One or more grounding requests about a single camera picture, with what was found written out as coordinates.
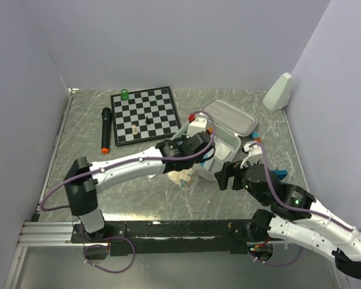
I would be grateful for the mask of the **green toy padlock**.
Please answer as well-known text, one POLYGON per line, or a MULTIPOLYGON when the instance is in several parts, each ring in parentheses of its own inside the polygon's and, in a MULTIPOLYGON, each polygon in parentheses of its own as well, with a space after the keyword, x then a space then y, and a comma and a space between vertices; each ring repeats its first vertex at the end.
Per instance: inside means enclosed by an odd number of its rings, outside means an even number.
POLYGON ((121 89, 121 100, 126 101, 129 99, 129 92, 127 89, 121 89))

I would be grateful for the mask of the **white wedge device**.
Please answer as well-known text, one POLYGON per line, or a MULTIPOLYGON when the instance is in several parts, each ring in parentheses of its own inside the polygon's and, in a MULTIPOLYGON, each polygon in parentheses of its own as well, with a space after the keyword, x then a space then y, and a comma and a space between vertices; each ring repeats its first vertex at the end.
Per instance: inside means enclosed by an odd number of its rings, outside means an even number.
POLYGON ((270 111, 277 111, 286 107, 290 99, 291 87, 292 75, 290 73, 282 74, 269 89, 262 103, 270 111))

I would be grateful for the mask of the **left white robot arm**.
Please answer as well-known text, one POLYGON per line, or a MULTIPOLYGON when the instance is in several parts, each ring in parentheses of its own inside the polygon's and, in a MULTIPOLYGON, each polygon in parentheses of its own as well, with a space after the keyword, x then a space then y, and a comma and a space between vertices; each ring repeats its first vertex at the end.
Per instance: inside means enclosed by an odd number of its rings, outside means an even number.
POLYGON ((97 201, 99 193, 140 177, 190 169, 214 146, 214 133, 202 131, 115 160, 88 163, 85 157, 78 158, 63 181, 71 213, 79 218, 91 241, 102 241, 107 228, 97 201))

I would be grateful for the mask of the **black white chessboard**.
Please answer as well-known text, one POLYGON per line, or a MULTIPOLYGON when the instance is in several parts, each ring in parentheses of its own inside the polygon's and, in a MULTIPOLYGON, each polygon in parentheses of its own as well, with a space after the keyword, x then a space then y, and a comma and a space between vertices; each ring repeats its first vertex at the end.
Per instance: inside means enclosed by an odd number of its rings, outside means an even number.
POLYGON ((121 100, 120 95, 110 96, 116 146, 170 138, 181 128, 169 86, 129 92, 126 101, 121 100), (152 119, 151 124, 146 124, 146 117, 152 119), (132 125, 138 127, 137 135, 132 134, 132 125))

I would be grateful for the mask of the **black wireless microphone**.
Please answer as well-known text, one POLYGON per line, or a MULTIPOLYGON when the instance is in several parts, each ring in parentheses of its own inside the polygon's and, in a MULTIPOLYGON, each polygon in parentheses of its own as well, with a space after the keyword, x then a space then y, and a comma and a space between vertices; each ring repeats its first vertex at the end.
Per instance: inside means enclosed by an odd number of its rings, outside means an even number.
POLYGON ((101 149, 103 154, 110 152, 110 137, 111 137, 111 123, 112 123, 112 111, 110 108, 105 107, 102 110, 102 138, 101 149))

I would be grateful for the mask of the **blue wooden block toy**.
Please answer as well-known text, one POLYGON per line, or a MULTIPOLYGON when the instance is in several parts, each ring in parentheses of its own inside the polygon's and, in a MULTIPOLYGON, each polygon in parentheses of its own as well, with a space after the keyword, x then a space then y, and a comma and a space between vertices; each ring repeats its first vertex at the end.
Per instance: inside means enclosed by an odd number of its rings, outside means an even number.
POLYGON ((274 169, 273 172, 277 175, 279 180, 283 180, 288 175, 288 171, 286 169, 274 169))

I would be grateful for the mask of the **cream chess piece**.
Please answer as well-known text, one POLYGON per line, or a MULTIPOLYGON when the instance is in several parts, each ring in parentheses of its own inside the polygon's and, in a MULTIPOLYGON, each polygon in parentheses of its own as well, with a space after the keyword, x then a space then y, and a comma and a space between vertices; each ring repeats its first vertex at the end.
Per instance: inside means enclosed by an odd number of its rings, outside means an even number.
POLYGON ((136 125, 132 125, 132 134, 137 135, 139 133, 138 127, 136 125))

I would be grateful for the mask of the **blue orange grey block toy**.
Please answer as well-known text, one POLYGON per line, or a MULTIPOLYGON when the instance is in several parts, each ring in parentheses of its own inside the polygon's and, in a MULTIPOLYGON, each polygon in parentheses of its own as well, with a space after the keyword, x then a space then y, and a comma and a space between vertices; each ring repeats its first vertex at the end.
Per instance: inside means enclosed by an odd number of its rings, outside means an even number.
POLYGON ((251 134, 251 138, 258 143, 262 143, 261 136, 258 132, 253 131, 251 134))

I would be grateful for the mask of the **white medicine kit case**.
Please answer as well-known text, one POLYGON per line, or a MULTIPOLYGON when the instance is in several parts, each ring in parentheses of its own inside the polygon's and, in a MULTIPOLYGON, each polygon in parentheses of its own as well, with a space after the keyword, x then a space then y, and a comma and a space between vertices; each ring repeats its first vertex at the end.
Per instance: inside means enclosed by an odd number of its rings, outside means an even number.
POLYGON ((209 170, 202 168, 199 163, 192 166, 191 169, 195 170, 197 175, 207 181, 215 181, 214 173, 222 169, 223 163, 234 159, 242 146, 240 138, 251 135, 258 124, 258 119, 222 99, 207 102, 200 111, 192 114, 203 114, 208 118, 206 129, 215 125, 215 144, 217 141, 222 141, 232 147, 230 157, 223 162, 214 157, 209 170))

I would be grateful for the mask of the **cream gloves packet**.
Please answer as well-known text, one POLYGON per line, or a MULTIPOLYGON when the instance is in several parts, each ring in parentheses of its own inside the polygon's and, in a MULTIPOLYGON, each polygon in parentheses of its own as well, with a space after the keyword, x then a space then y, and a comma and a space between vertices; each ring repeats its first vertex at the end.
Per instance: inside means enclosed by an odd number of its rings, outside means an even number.
POLYGON ((168 179, 181 188, 187 188, 196 177, 197 173, 193 169, 185 169, 182 171, 172 171, 167 174, 168 179))

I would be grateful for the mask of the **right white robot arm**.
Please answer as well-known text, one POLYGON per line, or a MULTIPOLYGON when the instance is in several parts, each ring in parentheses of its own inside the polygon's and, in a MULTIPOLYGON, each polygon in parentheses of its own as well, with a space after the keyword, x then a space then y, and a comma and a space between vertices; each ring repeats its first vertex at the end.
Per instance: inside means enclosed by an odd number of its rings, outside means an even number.
POLYGON ((361 279, 361 232, 335 217, 305 189, 282 181, 263 164, 241 167, 226 162, 216 172, 220 190, 233 178, 233 190, 245 189, 269 210, 257 210, 245 236, 267 237, 310 249, 331 261, 349 277, 361 279))

